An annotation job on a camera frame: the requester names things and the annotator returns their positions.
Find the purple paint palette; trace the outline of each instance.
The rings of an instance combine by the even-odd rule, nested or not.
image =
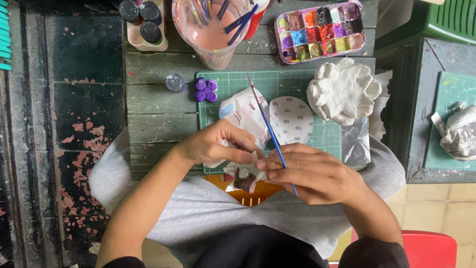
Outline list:
[[[360,50],[365,43],[358,0],[282,13],[276,17],[279,55],[287,64]]]

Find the clay flower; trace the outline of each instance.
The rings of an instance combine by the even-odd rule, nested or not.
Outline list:
[[[352,125],[358,117],[369,116],[374,99],[382,93],[370,68],[343,58],[337,64],[324,63],[307,87],[309,106],[324,120]]]
[[[211,103],[217,101],[217,94],[215,91],[218,89],[217,82],[213,79],[205,81],[205,78],[200,77],[195,84],[195,89],[197,93],[195,93],[195,97],[199,102],[204,101],[205,99],[209,100]]]

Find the green cutting mat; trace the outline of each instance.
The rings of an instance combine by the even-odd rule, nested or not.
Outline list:
[[[453,114],[451,107],[457,102],[465,106],[476,104],[476,77],[453,72],[441,72],[436,96],[435,112],[443,122]],[[430,142],[426,153],[425,168],[476,171],[476,161],[453,159],[441,146],[441,135],[435,125],[431,127]]]
[[[306,89],[309,82],[314,79],[315,70],[295,70],[295,71],[254,71],[248,72],[256,89],[266,98],[269,103],[271,100],[282,96],[297,97],[304,102],[307,102]],[[220,103],[233,96],[234,94],[247,89],[249,85],[246,72],[198,72],[197,78],[203,77],[205,79],[214,79],[218,83],[218,100],[210,103],[205,100],[198,104],[198,112],[200,117],[200,129],[219,120],[218,111],[220,110]],[[341,159],[342,155],[342,139],[340,125],[329,120],[318,118],[317,114],[313,112],[314,116],[314,130],[307,145],[314,148],[319,148],[332,154],[337,159]],[[265,156],[268,152],[273,150],[274,144],[270,140],[266,145],[263,153]],[[204,166],[203,172],[205,174],[222,174],[223,167],[227,162],[219,165],[216,168],[209,168]]]

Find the black bottle cap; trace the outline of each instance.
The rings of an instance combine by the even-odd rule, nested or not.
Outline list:
[[[140,15],[146,21],[153,21],[156,25],[162,23],[162,14],[159,7],[152,1],[145,1],[139,6]]]
[[[162,43],[162,32],[159,27],[151,21],[146,21],[140,26],[140,35],[145,41],[151,44],[158,45]]]
[[[136,23],[139,21],[139,7],[131,0],[124,0],[120,3],[119,13],[127,22]]]

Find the person's right hand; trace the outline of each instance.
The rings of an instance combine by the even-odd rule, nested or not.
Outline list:
[[[362,176],[335,157],[319,149],[294,143],[279,147],[286,162],[284,169],[276,150],[256,162],[266,171],[268,181],[282,185],[310,205],[358,202],[367,190]]]

